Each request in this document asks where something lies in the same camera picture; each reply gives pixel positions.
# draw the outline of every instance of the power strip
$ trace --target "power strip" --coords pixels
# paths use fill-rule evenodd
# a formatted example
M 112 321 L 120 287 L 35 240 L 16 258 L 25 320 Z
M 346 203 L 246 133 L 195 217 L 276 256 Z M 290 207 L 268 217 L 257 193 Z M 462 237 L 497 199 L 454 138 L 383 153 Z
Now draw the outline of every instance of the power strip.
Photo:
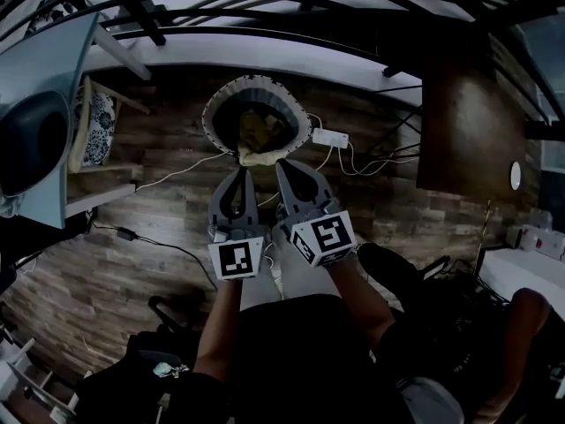
M 316 127 L 312 134 L 312 141 L 319 145 L 333 146 L 334 148 L 347 149 L 350 136 L 347 133 L 329 131 Z

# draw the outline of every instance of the gray pants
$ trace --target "gray pants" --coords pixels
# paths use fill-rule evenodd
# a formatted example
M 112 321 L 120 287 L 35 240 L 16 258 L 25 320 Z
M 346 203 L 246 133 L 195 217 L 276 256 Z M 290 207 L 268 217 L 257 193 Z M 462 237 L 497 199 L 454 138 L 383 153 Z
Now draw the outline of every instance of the gray pants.
M 317 293 L 337 295 L 334 282 L 323 267 L 312 268 L 302 254 L 292 246 L 277 224 L 272 231 L 273 243 L 278 249 L 281 267 L 282 296 L 275 284 L 267 259 L 261 260 L 259 274 L 244 280 L 240 310 L 264 303 Z

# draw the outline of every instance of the white disc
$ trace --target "white disc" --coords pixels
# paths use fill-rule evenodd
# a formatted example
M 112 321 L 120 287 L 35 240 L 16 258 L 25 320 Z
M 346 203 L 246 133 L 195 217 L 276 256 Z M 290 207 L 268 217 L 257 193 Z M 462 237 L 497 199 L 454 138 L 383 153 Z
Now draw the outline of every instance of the white disc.
M 522 171 L 520 170 L 520 163 L 512 163 L 512 168 L 510 169 L 510 186 L 512 190 L 517 190 L 522 181 Z

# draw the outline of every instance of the laundry basket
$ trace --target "laundry basket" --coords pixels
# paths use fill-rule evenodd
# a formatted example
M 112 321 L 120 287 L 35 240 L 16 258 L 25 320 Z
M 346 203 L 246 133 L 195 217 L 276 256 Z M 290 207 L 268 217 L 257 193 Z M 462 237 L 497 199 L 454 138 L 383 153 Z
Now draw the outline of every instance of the laundry basket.
M 289 91 L 263 75 L 245 75 L 220 88 L 202 112 L 202 126 L 217 148 L 244 166 L 274 164 L 301 147 L 312 130 Z

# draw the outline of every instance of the black sleeve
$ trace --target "black sleeve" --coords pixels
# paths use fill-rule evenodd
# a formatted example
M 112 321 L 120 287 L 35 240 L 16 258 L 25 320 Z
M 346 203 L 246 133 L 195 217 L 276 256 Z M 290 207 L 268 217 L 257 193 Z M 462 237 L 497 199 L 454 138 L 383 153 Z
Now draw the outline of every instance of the black sleeve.
M 228 387 L 205 374 L 181 375 L 170 395 L 166 424 L 225 424 Z

